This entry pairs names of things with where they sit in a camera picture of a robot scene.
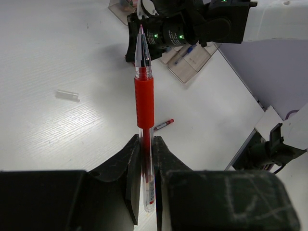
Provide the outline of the red ballpoint pen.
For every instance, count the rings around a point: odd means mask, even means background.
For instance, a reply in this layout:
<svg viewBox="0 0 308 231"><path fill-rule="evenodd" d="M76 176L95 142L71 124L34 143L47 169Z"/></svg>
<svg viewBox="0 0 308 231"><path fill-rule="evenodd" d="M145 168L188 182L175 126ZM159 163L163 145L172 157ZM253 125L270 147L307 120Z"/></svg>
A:
<svg viewBox="0 0 308 231"><path fill-rule="evenodd" d="M154 78L151 57L143 27L139 27L135 49L135 102L141 151L141 177L144 210L154 211L155 182L153 165Z"/></svg>

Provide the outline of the red gel pen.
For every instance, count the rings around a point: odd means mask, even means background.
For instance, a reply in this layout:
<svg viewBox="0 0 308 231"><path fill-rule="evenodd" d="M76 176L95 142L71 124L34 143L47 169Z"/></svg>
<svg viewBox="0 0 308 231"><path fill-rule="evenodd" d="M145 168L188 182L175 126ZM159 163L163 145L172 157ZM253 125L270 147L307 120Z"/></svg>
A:
<svg viewBox="0 0 308 231"><path fill-rule="evenodd" d="M158 124L158 125L155 125L155 126L154 126L154 131L158 131L158 130L160 130L160 129L162 129L162 128L164 128L164 127L166 127L166 126L172 124L173 122L174 122L174 119L170 119L170 120L168 120L168 121L165 121L165 122L163 122L163 123L160 123L160 124Z"/></svg>

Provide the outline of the dark blue ballpoint pen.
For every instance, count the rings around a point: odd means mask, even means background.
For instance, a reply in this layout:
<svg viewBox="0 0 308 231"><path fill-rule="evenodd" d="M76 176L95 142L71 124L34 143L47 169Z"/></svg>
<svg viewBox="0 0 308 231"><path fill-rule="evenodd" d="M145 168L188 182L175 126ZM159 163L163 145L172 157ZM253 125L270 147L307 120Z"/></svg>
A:
<svg viewBox="0 0 308 231"><path fill-rule="evenodd" d="M180 55L180 57L174 62L174 65L178 65L182 59L184 59L188 54L192 52L192 50L196 47L197 45L191 45L183 54Z"/></svg>

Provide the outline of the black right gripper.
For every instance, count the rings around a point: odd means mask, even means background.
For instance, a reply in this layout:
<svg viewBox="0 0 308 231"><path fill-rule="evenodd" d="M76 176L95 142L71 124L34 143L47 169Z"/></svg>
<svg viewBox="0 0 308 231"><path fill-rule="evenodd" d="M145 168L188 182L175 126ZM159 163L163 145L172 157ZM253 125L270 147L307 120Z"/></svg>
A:
<svg viewBox="0 0 308 231"><path fill-rule="evenodd" d="M192 17L200 9L198 0L153 0L158 16L138 19L137 13L127 16L129 42L126 62L135 60L139 27L142 26L152 60L162 57L167 48L197 43Z"/></svg>

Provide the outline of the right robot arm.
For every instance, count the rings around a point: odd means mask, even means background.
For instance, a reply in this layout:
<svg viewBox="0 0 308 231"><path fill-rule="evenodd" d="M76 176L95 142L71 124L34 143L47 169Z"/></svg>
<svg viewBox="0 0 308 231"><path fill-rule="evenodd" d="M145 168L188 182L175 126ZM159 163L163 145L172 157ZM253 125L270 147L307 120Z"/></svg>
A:
<svg viewBox="0 0 308 231"><path fill-rule="evenodd" d="M152 60L168 48L209 42L234 43L308 38L305 0L154 0L139 1L127 17L129 42L125 59L135 60L137 34L143 29Z"/></svg>

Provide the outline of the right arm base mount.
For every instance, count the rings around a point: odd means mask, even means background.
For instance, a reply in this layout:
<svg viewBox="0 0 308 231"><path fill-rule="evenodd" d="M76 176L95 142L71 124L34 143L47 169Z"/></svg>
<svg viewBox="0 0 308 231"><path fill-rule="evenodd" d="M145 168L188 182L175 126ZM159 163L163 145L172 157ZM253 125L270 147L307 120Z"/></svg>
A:
<svg viewBox="0 0 308 231"><path fill-rule="evenodd" d="M308 150L308 106L282 120L270 106L225 170L281 170Z"/></svg>

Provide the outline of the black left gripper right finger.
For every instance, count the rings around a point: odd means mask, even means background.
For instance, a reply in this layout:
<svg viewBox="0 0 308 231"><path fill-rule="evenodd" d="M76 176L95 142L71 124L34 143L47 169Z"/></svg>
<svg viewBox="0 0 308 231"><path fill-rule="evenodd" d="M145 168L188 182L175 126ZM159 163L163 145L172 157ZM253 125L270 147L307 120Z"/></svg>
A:
<svg viewBox="0 0 308 231"><path fill-rule="evenodd" d="M194 171L154 138L159 231L298 231L284 184L266 171Z"/></svg>

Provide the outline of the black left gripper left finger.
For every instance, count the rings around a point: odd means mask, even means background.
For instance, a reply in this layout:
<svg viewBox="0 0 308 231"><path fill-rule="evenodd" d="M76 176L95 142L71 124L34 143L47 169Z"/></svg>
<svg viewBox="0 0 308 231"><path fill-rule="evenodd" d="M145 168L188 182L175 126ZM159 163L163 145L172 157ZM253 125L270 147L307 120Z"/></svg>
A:
<svg viewBox="0 0 308 231"><path fill-rule="evenodd" d="M139 136L91 171L3 171L3 231L131 231L138 223Z"/></svg>

